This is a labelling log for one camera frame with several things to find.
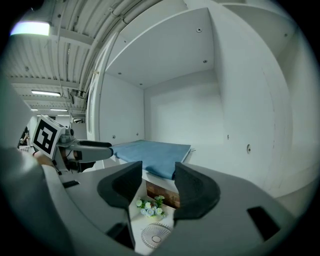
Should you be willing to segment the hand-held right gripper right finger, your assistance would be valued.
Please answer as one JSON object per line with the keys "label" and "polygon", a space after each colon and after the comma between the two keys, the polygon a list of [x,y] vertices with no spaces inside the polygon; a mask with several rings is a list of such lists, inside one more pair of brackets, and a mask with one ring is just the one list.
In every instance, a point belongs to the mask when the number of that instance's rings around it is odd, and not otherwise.
{"label": "hand-held right gripper right finger", "polygon": [[174,213],[176,256],[264,256],[289,232],[293,215],[248,180],[176,163],[180,206]]}

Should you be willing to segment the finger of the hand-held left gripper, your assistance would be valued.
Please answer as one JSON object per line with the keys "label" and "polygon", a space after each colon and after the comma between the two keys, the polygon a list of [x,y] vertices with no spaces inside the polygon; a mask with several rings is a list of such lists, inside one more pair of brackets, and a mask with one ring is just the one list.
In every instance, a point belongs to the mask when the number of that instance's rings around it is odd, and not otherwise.
{"label": "finger of the hand-held left gripper", "polygon": [[109,159],[114,152],[109,147],[96,147],[85,145],[71,145],[65,149],[66,155],[72,151],[69,157],[73,158],[79,163],[90,163]]}
{"label": "finger of the hand-held left gripper", "polygon": [[92,141],[92,140],[81,140],[78,142],[81,146],[88,146],[88,147],[100,147],[100,148],[109,148],[112,146],[109,142],[100,142],[100,141]]}

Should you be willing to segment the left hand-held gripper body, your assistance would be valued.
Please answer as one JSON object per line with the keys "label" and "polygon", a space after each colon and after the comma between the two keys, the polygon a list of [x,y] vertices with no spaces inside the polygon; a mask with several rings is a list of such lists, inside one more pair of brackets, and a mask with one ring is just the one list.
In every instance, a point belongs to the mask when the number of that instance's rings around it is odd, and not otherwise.
{"label": "left hand-held gripper body", "polygon": [[72,151],[66,154],[66,148],[76,142],[74,130],[63,126],[49,116],[38,117],[32,145],[41,160],[52,165],[58,173],[82,173],[86,169],[93,168],[95,162],[80,163],[69,157]]}

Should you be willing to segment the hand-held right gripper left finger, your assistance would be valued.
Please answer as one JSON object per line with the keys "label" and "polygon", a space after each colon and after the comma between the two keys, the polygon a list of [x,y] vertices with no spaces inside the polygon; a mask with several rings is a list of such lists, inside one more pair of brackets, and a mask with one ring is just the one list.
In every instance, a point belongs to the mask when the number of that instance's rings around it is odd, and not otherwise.
{"label": "hand-held right gripper left finger", "polygon": [[141,161],[65,175],[42,168],[75,251],[134,250],[129,205],[142,183]]}

